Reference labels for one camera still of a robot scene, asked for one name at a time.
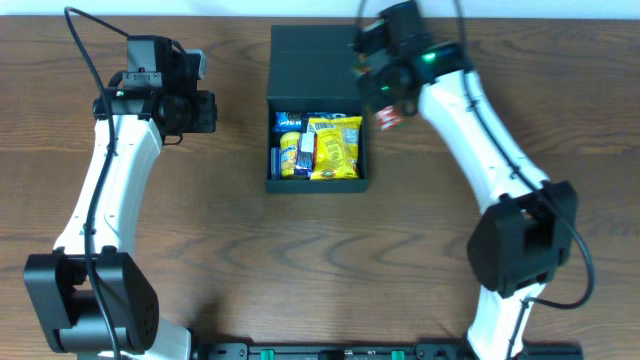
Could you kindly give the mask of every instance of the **box lid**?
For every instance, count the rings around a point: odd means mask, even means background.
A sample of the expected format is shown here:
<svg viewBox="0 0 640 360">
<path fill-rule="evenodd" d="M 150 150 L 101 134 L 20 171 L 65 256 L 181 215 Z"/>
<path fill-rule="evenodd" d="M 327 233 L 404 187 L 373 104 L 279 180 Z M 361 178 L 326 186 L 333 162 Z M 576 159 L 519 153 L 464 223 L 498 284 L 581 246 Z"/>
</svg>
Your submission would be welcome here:
<svg viewBox="0 0 640 360">
<path fill-rule="evenodd" d="M 267 98 L 359 99 L 353 25 L 274 25 Z"/>
</svg>

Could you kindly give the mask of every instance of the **yellow chip bag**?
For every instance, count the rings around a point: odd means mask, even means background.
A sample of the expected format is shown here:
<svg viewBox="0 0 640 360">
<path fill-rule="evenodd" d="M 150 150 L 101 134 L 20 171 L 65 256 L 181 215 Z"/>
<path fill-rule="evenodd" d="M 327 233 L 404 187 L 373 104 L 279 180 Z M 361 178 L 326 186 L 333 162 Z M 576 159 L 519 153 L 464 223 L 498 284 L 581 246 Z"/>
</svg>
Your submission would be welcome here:
<svg viewBox="0 0 640 360">
<path fill-rule="evenodd" d="M 357 179 L 358 139 L 362 116 L 310 118 L 317 136 L 316 165 L 311 180 Z"/>
</svg>

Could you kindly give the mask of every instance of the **green light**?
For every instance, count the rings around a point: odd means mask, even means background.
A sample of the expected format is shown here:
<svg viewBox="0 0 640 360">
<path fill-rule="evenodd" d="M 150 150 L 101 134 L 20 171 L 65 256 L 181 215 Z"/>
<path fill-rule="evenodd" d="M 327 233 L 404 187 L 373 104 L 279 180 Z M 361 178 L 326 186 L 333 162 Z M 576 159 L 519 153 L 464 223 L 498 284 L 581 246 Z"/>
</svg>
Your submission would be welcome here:
<svg viewBox="0 0 640 360">
<path fill-rule="evenodd" d="M 428 54 L 422 55 L 422 59 L 425 62 L 433 62 L 433 60 L 436 59 L 436 53 L 428 53 Z"/>
</svg>

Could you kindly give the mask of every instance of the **open box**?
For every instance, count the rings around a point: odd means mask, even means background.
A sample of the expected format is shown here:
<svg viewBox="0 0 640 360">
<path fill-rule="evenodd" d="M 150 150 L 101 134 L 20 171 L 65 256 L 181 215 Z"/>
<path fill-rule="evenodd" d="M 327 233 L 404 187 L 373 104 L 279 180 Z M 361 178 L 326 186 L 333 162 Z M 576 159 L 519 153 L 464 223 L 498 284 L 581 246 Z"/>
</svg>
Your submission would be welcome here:
<svg viewBox="0 0 640 360">
<path fill-rule="evenodd" d="M 357 55 L 351 47 L 352 25 L 274 25 L 267 106 L 268 193 L 347 193 L 367 190 L 367 134 L 363 119 L 358 140 L 359 179 L 276 180 L 271 178 L 271 148 L 280 146 L 282 133 L 273 132 L 278 111 L 336 112 L 362 115 L 362 99 L 352 68 Z"/>
</svg>

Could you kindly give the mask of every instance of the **yellow snack bag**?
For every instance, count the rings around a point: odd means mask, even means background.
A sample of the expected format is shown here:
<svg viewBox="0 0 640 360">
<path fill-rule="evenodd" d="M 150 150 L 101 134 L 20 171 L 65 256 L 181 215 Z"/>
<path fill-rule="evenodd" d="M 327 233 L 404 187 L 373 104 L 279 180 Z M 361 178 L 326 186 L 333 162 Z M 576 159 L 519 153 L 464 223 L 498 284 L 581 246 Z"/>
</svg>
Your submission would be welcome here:
<svg viewBox="0 0 640 360">
<path fill-rule="evenodd" d="M 362 116 L 310 118 L 317 136 L 316 165 L 311 180 L 357 179 L 358 139 Z"/>
</svg>

